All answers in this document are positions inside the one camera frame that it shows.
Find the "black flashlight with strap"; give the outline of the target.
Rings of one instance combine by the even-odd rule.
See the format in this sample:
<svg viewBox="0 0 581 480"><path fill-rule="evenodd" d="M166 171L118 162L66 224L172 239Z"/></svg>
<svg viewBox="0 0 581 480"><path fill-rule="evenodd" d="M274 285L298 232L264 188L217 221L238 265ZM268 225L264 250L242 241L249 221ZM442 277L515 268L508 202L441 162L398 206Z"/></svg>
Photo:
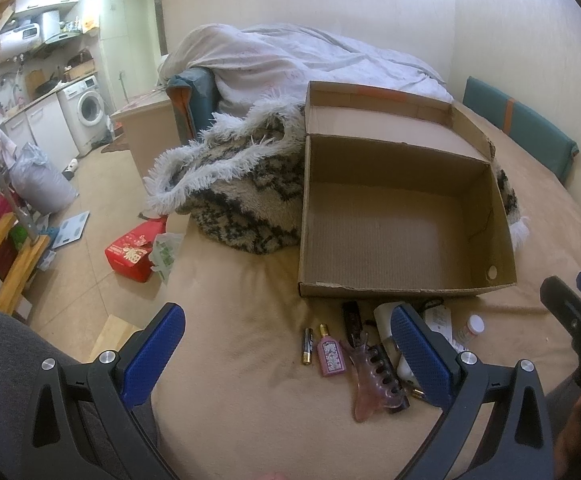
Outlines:
<svg viewBox="0 0 581 480"><path fill-rule="evenodd" d="M355 300L347 300L341 304L347 341L350 347L358 347L361 344L363 323L359 304Z"/></svg>

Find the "teal cushion orange stripe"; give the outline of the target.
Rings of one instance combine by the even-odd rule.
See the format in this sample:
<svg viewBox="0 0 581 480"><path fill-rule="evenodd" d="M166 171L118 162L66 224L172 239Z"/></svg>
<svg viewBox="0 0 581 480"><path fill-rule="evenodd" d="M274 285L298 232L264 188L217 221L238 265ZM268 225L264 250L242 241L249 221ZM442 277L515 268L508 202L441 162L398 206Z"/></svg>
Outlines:
<svg viewBox="0 0 581 480"><path fill-rule="evenodd" d="M553 172L557 180L566 184L579 147L556 125L529 106L474 77L466 80L462 103L502 130Z"/></svg>

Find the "white remote control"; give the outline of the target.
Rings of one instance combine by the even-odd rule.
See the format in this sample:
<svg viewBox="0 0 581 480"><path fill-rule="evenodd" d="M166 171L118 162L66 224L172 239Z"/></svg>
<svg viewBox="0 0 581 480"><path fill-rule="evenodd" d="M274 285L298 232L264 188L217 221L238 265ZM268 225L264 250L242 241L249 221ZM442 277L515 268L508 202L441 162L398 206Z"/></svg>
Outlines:
<svg viewBox="0 0 581 480"><path fill-rule="evenodd" d="M423 318L428 328L443 336L455 352L461 353L466 350L453 338L451 311L443 304L428 307L423 313Z"/></svg>

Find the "pink hair claw clip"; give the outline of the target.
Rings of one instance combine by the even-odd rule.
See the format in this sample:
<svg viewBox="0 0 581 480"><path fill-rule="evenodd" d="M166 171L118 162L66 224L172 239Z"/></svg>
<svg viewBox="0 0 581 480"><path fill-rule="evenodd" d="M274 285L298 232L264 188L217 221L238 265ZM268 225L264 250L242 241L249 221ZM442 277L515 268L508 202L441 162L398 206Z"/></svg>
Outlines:
<svg viewBox="0 0 581 480"><path fill-rule="evenodd" d="M391 360L377 344L369 344L369 334L362 332L353 344L341 341L344 353L356 375L353 419L366 422L375 413L399 413L410 407L405 388L395 375Z"/></svg>

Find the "pink perfume bottle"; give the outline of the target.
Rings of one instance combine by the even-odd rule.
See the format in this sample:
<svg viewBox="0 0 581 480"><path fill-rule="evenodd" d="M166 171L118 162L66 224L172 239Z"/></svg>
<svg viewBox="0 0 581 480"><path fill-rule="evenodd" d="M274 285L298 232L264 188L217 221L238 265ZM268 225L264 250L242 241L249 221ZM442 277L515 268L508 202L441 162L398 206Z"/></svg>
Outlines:
<svg viewBox="0 0 581 480"><path fill-rule="evenodd" d="M331 336L327 324L319 325L320 339L317 345L321 373L324 377L347 372L346 360L339 342Z"/></svg>

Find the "white cap pill bottle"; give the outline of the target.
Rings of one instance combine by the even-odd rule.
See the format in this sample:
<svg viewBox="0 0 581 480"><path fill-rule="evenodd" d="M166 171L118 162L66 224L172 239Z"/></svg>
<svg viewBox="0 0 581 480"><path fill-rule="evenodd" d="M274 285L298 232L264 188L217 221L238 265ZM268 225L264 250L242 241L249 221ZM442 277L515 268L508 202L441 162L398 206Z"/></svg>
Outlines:
<svg viewBox="0 0 581 480"><path fill-rule="evenodd" d="M453 332L453 345L458 352L466 351L471 342L484 333L485 322L477 314L471 314L466 322Z"/></svg>

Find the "grey plastic bag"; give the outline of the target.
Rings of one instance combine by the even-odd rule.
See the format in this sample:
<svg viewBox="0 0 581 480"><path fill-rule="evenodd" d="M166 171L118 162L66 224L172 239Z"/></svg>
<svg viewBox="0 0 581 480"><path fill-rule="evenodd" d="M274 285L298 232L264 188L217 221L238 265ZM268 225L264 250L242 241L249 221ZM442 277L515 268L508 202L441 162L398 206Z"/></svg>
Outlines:
<svg viewBox="0 0 581 480"><path fill-rule="evenodd" d="M38 146L26 143L10 168L16 193L40 214L56 214L69 207L77 190Z"/></svg>

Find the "shaggy black beige rug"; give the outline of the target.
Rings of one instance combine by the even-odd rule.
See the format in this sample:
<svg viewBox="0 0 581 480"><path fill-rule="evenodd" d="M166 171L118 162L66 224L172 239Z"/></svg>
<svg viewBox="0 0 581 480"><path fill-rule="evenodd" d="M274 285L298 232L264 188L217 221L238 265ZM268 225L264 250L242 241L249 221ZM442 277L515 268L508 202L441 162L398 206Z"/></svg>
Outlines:
<svg viewBox="0 0 581 480"><path fill-rule="evenodd" d="M187 214L208 237L256 255L300 242L305 106L267 96L243 117L213 113L185 145L160 154L144 183L157 214Z"/></svg>

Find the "red gift bag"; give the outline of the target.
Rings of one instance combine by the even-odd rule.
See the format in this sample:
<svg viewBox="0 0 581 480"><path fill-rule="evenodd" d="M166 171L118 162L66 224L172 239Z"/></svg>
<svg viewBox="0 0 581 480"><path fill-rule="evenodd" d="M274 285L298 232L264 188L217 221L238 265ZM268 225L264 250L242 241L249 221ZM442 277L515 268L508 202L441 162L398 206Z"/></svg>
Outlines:
<svg viewBox="0 0 581 480"><path fill-rule="evenodd" d="M146 220L110 243L104 255L112 270L134 282L147 282L153 274L149 255L155 238L166 232L166 223L166 217Z"/></svg>

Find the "bathroom scale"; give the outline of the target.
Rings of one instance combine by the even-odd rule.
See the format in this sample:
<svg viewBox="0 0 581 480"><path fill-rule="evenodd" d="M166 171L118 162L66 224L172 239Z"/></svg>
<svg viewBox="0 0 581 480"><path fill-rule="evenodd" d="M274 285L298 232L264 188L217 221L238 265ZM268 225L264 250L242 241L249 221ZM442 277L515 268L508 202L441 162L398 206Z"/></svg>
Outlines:
<svg viewBox="0 0 581 480"><path fill-rule="evenodd" d="M87 210L81 214L76 214L74 217L65 219L58 227L58 233L52 249L56 250L80 240L89 218L90 211Z"/></svg>

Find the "open cardboard box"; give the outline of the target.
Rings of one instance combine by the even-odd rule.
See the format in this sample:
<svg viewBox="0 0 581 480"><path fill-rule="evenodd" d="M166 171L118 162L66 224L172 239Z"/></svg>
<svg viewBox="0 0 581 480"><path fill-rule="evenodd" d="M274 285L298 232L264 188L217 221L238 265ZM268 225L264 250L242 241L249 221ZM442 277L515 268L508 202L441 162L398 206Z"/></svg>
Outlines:
<svg viewBox="0 0 581 480"><path fill-rule="evenodd" d="M490 140L455 103L313 81L298 289L474 296L517 280Z"/></svg>

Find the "white kitchen cabinets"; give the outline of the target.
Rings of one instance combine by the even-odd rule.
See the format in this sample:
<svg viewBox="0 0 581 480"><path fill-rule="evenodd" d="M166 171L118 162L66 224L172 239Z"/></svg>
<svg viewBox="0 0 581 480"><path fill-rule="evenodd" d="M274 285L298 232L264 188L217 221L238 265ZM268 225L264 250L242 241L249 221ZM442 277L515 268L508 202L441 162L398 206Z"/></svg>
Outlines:
<svg viewBox="0 0 581 480"><path fill-rule="evenodd" d="M18 148L36 144L59 171L79 155L56 93L10 118L4 128Z"/></svg>

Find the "white water heater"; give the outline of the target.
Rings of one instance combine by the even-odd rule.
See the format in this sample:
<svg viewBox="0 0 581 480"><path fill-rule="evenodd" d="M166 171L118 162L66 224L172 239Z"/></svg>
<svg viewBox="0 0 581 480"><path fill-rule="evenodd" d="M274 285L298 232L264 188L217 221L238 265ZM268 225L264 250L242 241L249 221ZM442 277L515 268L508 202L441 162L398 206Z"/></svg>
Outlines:
<svg viewBox="0 0 581 480"><path fill-rule="evenodd" d="M39 47L42 44L38 23L31 22L0 34L0 64Z"/></svg>

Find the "black gold AA battery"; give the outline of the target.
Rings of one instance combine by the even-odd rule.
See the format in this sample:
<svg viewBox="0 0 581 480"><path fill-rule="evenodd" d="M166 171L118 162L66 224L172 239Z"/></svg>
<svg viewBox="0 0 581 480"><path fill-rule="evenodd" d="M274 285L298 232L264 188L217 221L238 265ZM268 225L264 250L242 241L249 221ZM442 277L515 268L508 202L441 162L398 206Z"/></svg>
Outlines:
<svg viewBox="0 0 581 480"><path fill-rule="evenodd" d="M301 341L301 363L310 365L313 356L313 330L311 327L304 329L303 341Z"/></svg>

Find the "white washing machine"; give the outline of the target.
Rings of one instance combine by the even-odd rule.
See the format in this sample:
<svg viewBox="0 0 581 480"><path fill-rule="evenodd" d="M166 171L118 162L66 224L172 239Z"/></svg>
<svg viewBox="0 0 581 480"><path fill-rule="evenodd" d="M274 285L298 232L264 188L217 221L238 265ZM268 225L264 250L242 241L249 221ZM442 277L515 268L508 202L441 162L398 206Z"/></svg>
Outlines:
<svg viewBox="0 0 581 480"><path fill-rule="evenodd" d="M93 150L107 131L105 103L95 75L67 84L57 92L59 104L80 156Z"/></svg>

